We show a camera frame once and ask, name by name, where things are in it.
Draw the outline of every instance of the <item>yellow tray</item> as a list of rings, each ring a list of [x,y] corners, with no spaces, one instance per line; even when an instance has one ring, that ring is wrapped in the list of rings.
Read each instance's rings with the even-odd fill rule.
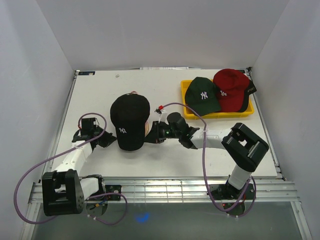
[[[182,95],[182,103],[186,104],[185,95],[186,91],[190,85],[192,80],[183,80],[181,81],[181,95]],[[244,118],[255,112],[254,106],[252,105],[251,99],[249,98],[248,108],[244,112],[213,112],[207,115],[202,116],[204,119],[222,119],[222,118]],[[199,119],[196,115],[194,115],[189,109],[185,106],[183,107],[183,113],[186,119]]]

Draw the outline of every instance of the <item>cap logo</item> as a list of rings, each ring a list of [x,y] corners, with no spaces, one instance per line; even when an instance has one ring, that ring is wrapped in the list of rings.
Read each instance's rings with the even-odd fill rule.
[[[201,99],[207,99],[208,98],[208,95],[207,95],[207,92],[206,91],[203,91],[201,94]]]
[[[121,127],[119,127],[119,131],[120,131],[120,133],[122,133],[122,134],[126,134],[126,133],[127,133],[126,130],[125,130],[124,128],[121,128]]]
[[[249,92],[251,92],[251,91],[253,91],[253,90],[255,90],[255,87],[252,87],[252,88],[248,89],[247,92],[249,93]]]
[[[227,94],[224,91],[220,91],[221,96],[227,96]]]

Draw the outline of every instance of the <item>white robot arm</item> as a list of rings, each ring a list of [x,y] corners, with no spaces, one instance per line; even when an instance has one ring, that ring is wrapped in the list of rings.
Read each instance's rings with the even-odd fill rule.
[[[106,148],[117,139],[105,131],[98,139],[77,147],[102,133],[103,129],[95,121],[95,118],[81,120],[81,129],[74,134],[71,143],[72,148],[76,149],[68,153],[56,169],[42,176],[43,210],[46,216],[79,214],[89,196],[106,192],[101,175],[82,179],[78,176],[97,145]]]
[[[164,110],[156,110],[160,120],[152,123],[145,142],[159,144],[167,138],[178,139],[188,149],[201,149],[204,146],[204,131],[189,126],[178,112],[167,116]],[[243,123],[236,123],[231,130],[206,130],[206,148],[227,150],[236,165],[219,193],[212,195],[219,199],[237,199],[259,163],[269,150],[269,145]]]

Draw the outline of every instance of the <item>white table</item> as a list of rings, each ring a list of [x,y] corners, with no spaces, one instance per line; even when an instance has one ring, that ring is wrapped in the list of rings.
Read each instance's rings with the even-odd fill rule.
[[[96,71],[95,75],[79,75],[76,79],[70,104],[67,110],[57,153],[71,146],[71,140],[77,130],[78,119],[89,112],[100,113],[107,120],[108,132],[115,134],[110,120],[111,104],[120,95],[136,91],[150,102],[149,124],[158,120],[154,109],[159,105],[171,102],[182,102],[180,82],[195,77],[212,79],[218,70],[114,70]],[[251,98],[255,112],[249,117],[206,119],[209,129],[229,129],[235,123],[246,124],[261,138],[266,140],[264,128],[257,111],[254,98]],[[181,106],[169,106],[166,110],[179,112],[183,116]],[[103,127],[104,121],[98,117]],[[192,127],[203,128],[200,120],[187,120]],[[177,139],[167,139],[162,144],[145,143],[134,152],[122,151],[116,142],[108,148],[97,146],[83,166],[80,176],[100,174],[103,177],[132,178],[199,178],[202,172],[202,150],[186,149]],[[64,157],[54,160],[52,169],[57,167]],[[226,150],[207,148],[206,167],[210,177],[227,177],[235,166],[234,160]],[[270,178],[277,176],[270,151],[253,173],[255,177]]]

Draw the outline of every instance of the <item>white wall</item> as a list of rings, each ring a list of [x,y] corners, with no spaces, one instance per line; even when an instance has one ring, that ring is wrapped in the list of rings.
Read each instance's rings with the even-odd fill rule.
[[[19,239],[23,221],[14,210],[14,188],[27,169],[47,157],[72,79],[73,70],[37,2],[1,0],[1,239]],[[20,187],[18,202],[24,214],[42,169]]]
[[[37,0],[73,69],[253,66],[289,0]]]
[[[320,7],[290,0],[253,67],[263,117],[314,239],[320,239]]]

